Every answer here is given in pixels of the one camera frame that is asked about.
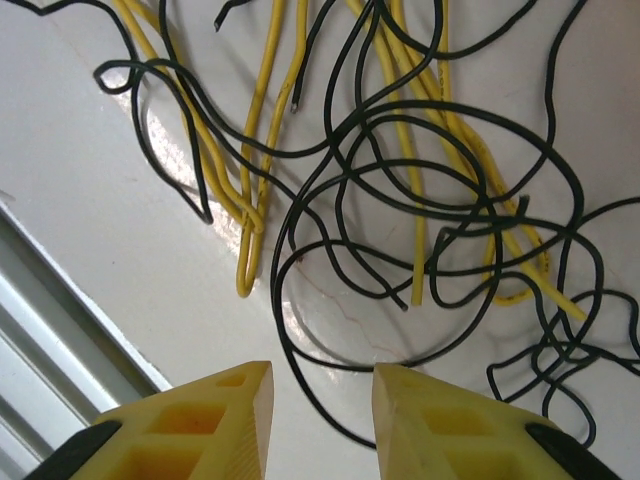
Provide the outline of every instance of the yellow wire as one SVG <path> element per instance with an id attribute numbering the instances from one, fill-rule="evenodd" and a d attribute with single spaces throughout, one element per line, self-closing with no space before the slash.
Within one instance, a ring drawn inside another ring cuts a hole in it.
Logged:
<path id="1" fill-rule="evenodd" d="M 135 11 L 138 15 L 144 18 L 144 20 L 148 22 L 149 25 L 151 25 L 153 29 L 156 30 L 156 32 L 159 33 L 160 24 L 157 15 L 151 9 L 141 4 L 137 0 L 114 0 L 114 6 L 120 13 L 120 16 L 124 20 L 127 29 L 136 39 L 145 55 L 148 58 L 158 58 L 158 54 L 149 42 L 147 36 L 144 34 L 142 28 L 140 28 L 140 25 L 138 24 L 138 21 L 136 20 L 132 11 Z M 164 73 L 170 75 L 166 68 L 162 68 L 161 70 Z M 205 148 L 200 155 L 200 160 L 202 163 L 202 169 L 205 179 L 211 187 L 213 194 L 216 196 L 222 207 L 227 210 L 237 222 L 242 221 L 243 212 L 246 212 L 246 214 L 251 218 L 251 221 L 255 225 L 255 231 L 264 231 L 264 221 L 258 211 L 251 205 L 251 202 L 243 198 L 243 196 L 238 193 L 233 185 L 231 185 L 231 182 L 229 182 L 227 168 L 225 160 L 222 156 L 222 152 L 220 151 L 218 144 L 213 139 L 209 129 L 198 115 L 197 111 L 195 110 L 193 104 L 189 101 L 189 98 L 186 96 L 182 87 L 177 83 L 176 85 L 179 88 L 189 110 L 193 115 L 193 120 L 198 132 L 198 137 L 202 141 L 202 143 L 204 143 Z M 212 168 L 211 164 L 209 163 L 209 157 L 213 159 L 215 169 Z"/>
<path id="2" fill-rule="evenodd" d="M 278 98 L 276 99 L 276 106 L 269 126 L 269 133 L 267 135 L 267 146 L 275 148 L 280 133 L 280 126 L 282 124 L 282 117 L 284 115 L 289 95 L 295 84 L 296 77 L 300 71 L 302 60 L 307 43 L 307 12 L 308 12 L 309 0 L 298 0 L 298 7 L 296 12 L 296 48 L 293 54 L 293 59 L 287 75 L 282 83 Z M 249 154 L 250 149 L 247 147 L 245 152 Z M 273 158 L 271 155 L 263 155 L 260 168 L 264 172 L 271 170 L 271 162 Z M 269 183 L 264 178 L 260 177 L 258 181 L 258 214 L 261 218 L 266 218 L 268 205 L 269 205 Z M 253 283 L 255 282 L 256 272 L 260 263 L 260 253 L 262 251 L 262 244 L 264 242 L 264 232 L 258 232 L 251 228 L 250 223 L 243 225 L 242 238 L 240 241 L 240 258 L 238 261 L 238 270 L 236 272 L 236 289 L 241 297 L 246 297 L 251 293 Z"/>
<path id="3" fill-rule="evenodd" d="M 267 33 L 267 42 L 262 56 L 262 64 L 260 65 L 260 73 L 256 80 L 256 87 L 251 99 L 249 107 L 249 115 L 244 127 L 244 135 L 254 137 L 260 120 L 260 112 L 264 104 L 264 98 L 269 87 L 269 80 L 273 72 L 273 63 L 276 57 L 278 44 L 280 43 L 280 34 L 282 32 L 282 21 L 284 19 L 284 9 L 286 0 L 274 0 L 271 10 L 271 21 L 269 24 L 269 32 Z M 242 144 L 242 156 L 251 161 L 251 147 L 246 143 Z M 242 181 L 242 194 L 248 201 L 251 201 L 251 176 L 249 169 L 242 166 L 240 168 L 240 176 Z"/>
<path id="4" fill-rule="evenodd" d="M 347 5 L 356 15 L 356 17 L 360 16 L 363 8 L 360 0 L 347 0 Z M 366 28 L 371 28 L 371 20 L 367 21 Z M 384 37 L 379 30 L 376 31 L 373 38 L 373 46 L 378 55 L 380 66 L 382 67 L 384 81 L 387 85 L 390 85 L 396 81 L 396 74 L 393 66 L 393 59 L 389 54 L 389 50 L 387 48 L 387 44 L 384 41 Z M 392 102 L 400 100 L 400 94 L 397 90 L 394 90 L 389 94 L 389 100 Z M 402 111 L 394 110 L 394 113 L 400 114 L 402 113 Z M 411 135 L 409 133 L 407 124 L 405 122 L 395 122 L 395 127 L 398 138 L 400 140 L 400 145 L 402 147 L 402 154 L 406 158 L 417 158 L 415 150 L 413 148 L 413 144 L 411 143 Z M 410 167 L 408 168 L 408 172 L 411 191 L 416 195 L 424 195 L 420 169 L 416 167 Z M 413 259 L 413 283 L 411 287 L 411 304 L 417 306 L 422 304 L 422 294 L 424 290 L 424 264 L 426 259 L 425 248 L 427 243 L 427 219 L 425 217 L 416 215 L 415 222 L 416 231 Z"/>
<path id="5" fill-rule="evenodd" d="M 445 14 L 445 22 L 443 31 L 443 39 L 444 48 L 448 46 L 448 1 L 444 0 L 444 14 Z M 404 9 L 402 5 L 402 0 L 391 0 L 391 11 L 398 25 L 406 31 L 406 21 L 404 18 Z M 389 31 L 388 28 L 385 29 L 385 33 L 387 35 L 387 40 L 392 47 L 392 51 L 396 57 L 396 61 L 400 66 L 403 73 L 408 72 L 413 69 L 415 65 L 420 61 L 420 57 L 417 52 L 413 49 L 406 47 L 403 43 L 398 40 L 393 33 Z M 430 69 L 425 69 L 421 73 L 418 79 L 414 79 L 410 83 L 414 94 L 419 99 L 447 99 L 451 100 L 451 87 L 450 87 L 450 77 L 449 77 L 449 69 L 447 62 L 439 62 L 439 74 L 440 80 L 442 84 L 442 92 L 438 92 L 437 84 L 438 82 L 435 80 L 433 72 Z M 492 188 L 496 190 L 496 193 L 499 195 L 505 193 L 507 188 L 505 186 L 505 182 L 500 175 L 497 166 L 495 165 L 495 161 L 491 156 L 489 149 L 486 144 L 482 141 L 480 136 L 471 129 L 466 123 L 462 120 L 458 119 L 456 115 L 448 113 L 443 113 L 440 115 L 436 115 L 433 113 L 433 110 L 427 110 L 427 115 L 431 118 L 434 123 L 438 124 L 443 128 L 448 128 L 455 134 L 466 146 L 470 147 L 471 151 L 478 157 L 480 160 L 483 169 L 487 173 L 487 177 L 490 181 Z M 449 157 L 450 162 L 453 167 L 460 172 L 461 174 L 467 176 L 468 178 L 475 179 L 473 172 L 470 170 L 470 166 L 460 158 L 457 151 L 451 151 L 451 148 L 447 148 L 447 145 L 451 147 L 448 142 L 445 145 L 445 152 Z M 515 212 L 516 206 L 513 202 L 505 202 L 505 209 L 513 214 Z M 542 240 L 539 235 L 535 232 L 533 228 L 524 229 L 525 233 L 529 237 L 531 243 L 535 245 L 540 245 Z M 514 257 L 522 256 L 523 252 L 517 241 L 511 234 L 511 232 L 504 232 L 503 234 L 504 243 L 511 252 Z M 493 236 L 489 237 L 489 244 L 487 245 L 487 250 L 485 252 L 484 261 L 486 264 L 490 263 L 491 260 L 495 256 L 495 244 L 493 243 Z M 586 314 L 573 302 L 571 302 L 567 297 L 565 297 L 562 293 L 560 293 L 555 287 L 553 287 L 545 278 L 545 274 L 548 273 L 549 270 L 549 258 L 548 253 L 544 252 L 544 255 L 540 256 L 540 263 L 543 269 L 544 274 L 541 274 L 536 268 L 534 268 L 529 262 L 524 262 L 520 265 L 525 274 L 529 276 L 538 287 L 547 294 L 560 308 L 565 310 L 572 317 L 584 320 L 586 319 Z M 518 303 L 527 296 L 530 296 L 532 292 L 525 291 L 521 292 L 512 297 L 500 298 L 497 300 L 498 303 L 511 305 L 514 303 Z"/>

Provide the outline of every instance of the tangled wires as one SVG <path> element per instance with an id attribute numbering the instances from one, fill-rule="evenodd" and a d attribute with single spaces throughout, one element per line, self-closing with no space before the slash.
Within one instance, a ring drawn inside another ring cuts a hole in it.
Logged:
<path id="1" fill-rule="evenodd" d="M 261 249 L 261 235 L 264 232 L 266 218 L 266 203 L 264 202 L 268 194 L 268 186 L 272 185 L 279 189 L 291 200 L 280 225 L 271 261 L 269 279 L 273 315 L 285 355 L 304 393 L 318 412 L 336 430 L 348 438 L 367 447 L 375 447 L 371 441 L 340 424 L 326 410 L 306 381 L 298 359 L 302 358 L 324 368 L 349 372 L 371 372 L 373 365 L 350 365 L 344 362 L 316 358 L 294 343 L 288 334 L 284 321 L 283 288 L 287 274 L 300 258 L 316 249 L 324 250 L 337 277 L 350 289 L 368 298 L 390 299 L 402 310 L 409 308 L 403 300 L 403 294 L 407 289 L 411 289 L 411 303 L 413 305 L 420 304 L 423 298 L 422 288 L 425 279 L 428 283 L 430 298 L 441 308 L 456 309 L 466 306 L 476 299 L 482 300 L 478 311 L 462 333 L 445 345 L 439 346 L 435 352 L 401 362 L 408 367 L 417 367 L 431 362 L 460 347 L 478 328 L 492 303 L 510 305 L 525 298 L 533 298 L 535 312 L 542 331 L 539 341 L 511 358 L 489 365 L 487 367 L 489 385 L 496 398 L 505 402 L 513 402 L 536 386 L 546 384 L 547 390 L 543 400 L 542 413 L 547 416 L 555 394 L 557 392 L 563 393 L 584 413 L 589 425 L 589 433 L 584 440 L 586 446 L 591 445 L 595 439 L 595 420 L 584 401 L 566 386 L 566 380 L 598 360 L 614 362 L 634 375 L 640 374 L 640 370 L 637 368 L 640 363 L 640 343 L 637 332 L 638 304 L 631 296 L 605 287 L 602 256 L 595 246 L 580 233 L 581 227 L 589 221 L 613 209 L 635 205 L 640 202 L 640 197 L 615 202 L 585 214 L 584 193 L 580 181 L 564 158 L 553 148 L 556 136 L 556 118 L 553 106 L 556 62 L 562 41 L 587 3 L 586 0 L 575 2 L 549 52 L 544 96 L 548 119 L 546 139 L 541 139 L 522 125 L 500 115 L 453 102 L 449 78 L 449 62 L 472 55 L 506 34 L 535 6 L 536 1 L 526 2 L 502 27 L 480 42 L 457 52 L 449 52 L 447 38 L 448 2 L 446 0 L 433 1 L 435 23 L 429 45 L 424 45 L 409 35 L 404 21 L 401 0 L 391 0 L 388 3 L 385 0 L 368 0 L 364 5 L 358 0 L 349 0 L 347 3 L 357 15 L 357 19 L 347 41 L 338 53 L 326 87 L 323 109 L 325 138 L 315 145 L 298 151 L 284 151 L 276 148 L 281 114 L 280 118 L 274 116 L 269 139 L 266 143 L 254 138 L 257 117 L 250 115 L 244 132 L 239 132 L 225 120 L 214 103 L 209 100 L 196 76 L 181 61 L 179 48 L 172 39 L 167 25 L 166 0 L 159 2 L 157 15 L 134 0 L 117 0 L 115 4 L 118 7 L 120 17 L 104 4 L 94 0 L 67 0 L 45 9 L 36 8 L 22 0 L 8 1 L 29 8 L 39 15 L 53 13 L 70 4 L 84 3 L 97 6 L 111 16 L 123 36 L 128 58 L 107 61 L 96 69 L 94 77 L 100 89 L 112 95 L 131 92 L 132 120 L 144 155 L 162 180 L 178 191 L 202 220 L 209 223 L 212 221 L 207 200 L 206 185 L 208 184 L 216 198 L 231 213 L 231 216 L 242 224 L 247 236 L 243 236 L 243 245 L 246 248 L 244 253 L 241 250 L 241 258 L 245 255 L 245 260 L 248 260 L 249 249 L 254 253 Z M 295 80 L 293 110 L 297 110 L 302 102 L 304 72 L 310 62 L 314 41 L 322 28 L 327 12 L 334 3 L 334 0 L 326 0 L 310 33 L 306 38 L 303 35 L 304 48 L 296 48 L 292 67 L 287 74 L 289 80 Z M 275 43 L 279 38 L 281 6 L 280 0 L 274 0 L 273 28 L 270 28 L 269 37 Z M 220 23 L 230 8 L 223 10 L 224 15 L 218 17 L 216 28 L 220 28 Z M 142 40 L 144 35 L 139 31 L 139 27 L 136 27 L 137 23 L 133 19 L 132 12 L 145 18 L 159 32 L 168 52 L 168 58 L 159 58 L 148 42 L 145 44 Z M 299 0 L 298 37 L 300 37 L 300 33 L 306 34 L 306 15 L 307 1 Z M 125 21 L 127 28 L 121 23 L 120 18 Z M 148 60 L 140 60 L 127 29 L 145 50 Z M 356 39 L 362 35 L 364 35 L 364 42 L 359 51 L 354 78 L 356 108 L 343 121 L 334 125 L 331 113 L 338 77 Z M 362 87 L 364 66 L 372 46 L 380 59 L 387 85 L 374 95 L 364 98 Z M 261 68 L 261 78 L 264 75 L 268 79 L 273 66 L 273 57 L 265 55 L 265 58 L 266 61 L 263 62 L 263 68 Z M 429 68 L 435 61 L 438 62 L 437 79 Z M 104 75 L 115 68 L 126 68 L 129 70 L 129 75 L 124 84 L 113 87 L 106 84 Z M 401 74 L 399 78 L 396 78 L 396 72 Z M 139 97 L 142 81 L 148 75 L 159 79 L 167 86 L 182 110 L 185 128 L 191 142 L 199 191 L 199 205 L 179 183 L 164 171 L 145 134 Z M 291 87 L 294 82 L 285 83 Z M 404 86 L 411 89 L 415 98 L 402 99 L 400 91 Z M 283 88 L 277 100 L 276 111 L 282 111 L 284 104 L 288 101 L 289 93 L 290 88 Z M 254 95 L 252 106 L 258 105 L 258 111 L 263 98 L 264 92 L 262 97 Z M 480 136 L 465 123 L 463 117 L 475 118 L 505 129 L 538 150 L 540 155 L 537 161 L 513 188 L 509 189 L 505 186 L 487 146 Z M 402 146 L 401 157 L 388 158 L 383 153 L 378 139 L 378 129 L 385 124 L 391 124 L 397 130 Z M 439 136 L 451 167 L 421 159 L 410 141 L 409 126 Z M 243 144 L 242 151 L 233 147 L 230 138 Z M 203 145 L 212 157 L 214 167 L 211 166 L 209 158 L 202 154 Z M 356 165 L 355 158 L 365 145 L 369 147 L 370 157 L 373 161 L 364 165 Z M 259 167 L 251 162 L 248 149 L 254 149 L 264 155 L 263 162 Z M 230 187 L 229 180 L 225 177 L 226 170 L 220 166 L 220 162 L 224 163 L 222 152 L 238 162 L 244 169 L 242 172 L 247 172 L 241 174 L 243 191 L 240 193 Z M 322 160 L 297 190 L 270 173 L 272 158 L 286 161 L 319 153 L 324 155 Z M 524 195 L 518 196 L 545 164 L 553 165 L 571 191 L 572 212 L 566 224 L 528 216 L 529 198 Z M 341 173 L 326 179 L 324 174 L 330 165 L 339 166 Z M 407 170 L 408 186 L 402 178 L 398 177 L 396 173 L 398 169 Z M 251 203 L 251 185 L 248 172 L 260 179 L 258 207 L 254 207 Z M 367 175 L 373 172 L 381 172 L 389 185 L 398 192 L 398 196 L 385 194 L 369 183 Z M 432 173 L 445 175 L 468 189 L 472 200 L 466 204 L 454 204 L 429 198 L 424 192 L 421 178 L 423 174 Z M 403 261 L 350 238 L 344 218 L 344 202 L 346 189 L 352 186 L 358 187 L 376 201 L 383 202 L 391 208 L 414 217 L 416 236 L 413 263 Z M 321 217 L 313 208 L 314 200 L 325 192 L 333 191 L 332 189 L 336 192 L 333 205 L 335 222 L 339 232 L 336 238 L 332 238 L 329 233 L 329 228 L 325 223 L 327 219 Z M 321 237 L 320 240 L 305 245 L 298 244 L 296 232 L 303 216 L 313 221 Z M 447 222 L 448 226 L 440 229 L 437 239 L 431 247 L 431 252 L 427 255 L 426 229 L 427 220 L 431 219 Z M 526 253 L 513 235 L 512 231 L 516 228 L 522 230 L 531 243 L 532 248 Z M 543 241 L 542 236 L 538 233 L 539 230 L 553 232 L 553 236 Z M 467 269 L 445 269 L 440 266 L 443 254 L 457 240 L 480 237 L 487 239 L 483 265 Z M 591 290 L 568 299 L 564 295 L 564 287 L 569 254 L 575 244 L 578 244 L 591 256 L 595 278 Z M 558 275 L 552 284 L 549 280 L 548 252 L 554 245 L 561 245 L 562 251 L 558 262 Z M 286 247 L 290 248 L 292 253 L 283 258 Z M 344 269 L 339 260 L 339 250 L 348 252 L 377 284 L 377 289 L 367 288 L 353 279 L 350 272 Z M 250 263 L 254 266 L 257 265 L 255 255 L 252 256 Z M 411 275 L 408 275 L 409 278 L 405 281 L 392 284 L 380 273 L 379 269 L 374 267 L 374 264 L 381 263 L 400 271 L 406 270 Z M 250 268 L 240 276 L 239 284 L 244 287 L 242 291 L 239 289 L 241 293 L 247 292 L 247 287 L 250 290 L 253 276 L 255 276 L 255 268 L 253 273 Z M 446 301 L 440 293 L 439 279 L 453 277 L 478 277 L 481 281 L 461 299 Z M 522 282 L 525 289 L 510 297 L 498 296 L 500 284 L 507 279 Z M 543 308 L 544 295 L 552 299 L 558 306 L 554 315 L 546 314 Z M 619 298 L 629 306 L 629 339 L 635 353 L 632 358 L 621 358 L 586 341 L 603 299 L 607 296 Z M 590 305 L 585 312 L 579 305 L 587 299 L 590 300 Z M 551 364 L 542 361 L 543 357 L 546 359 L 549 353 L 554 355 Z M 535 378 L 515 393 L 505 396 L 501 393 L 495 380 L 496 371 L 508 368 L 522 359 L 529 360 Z"/>

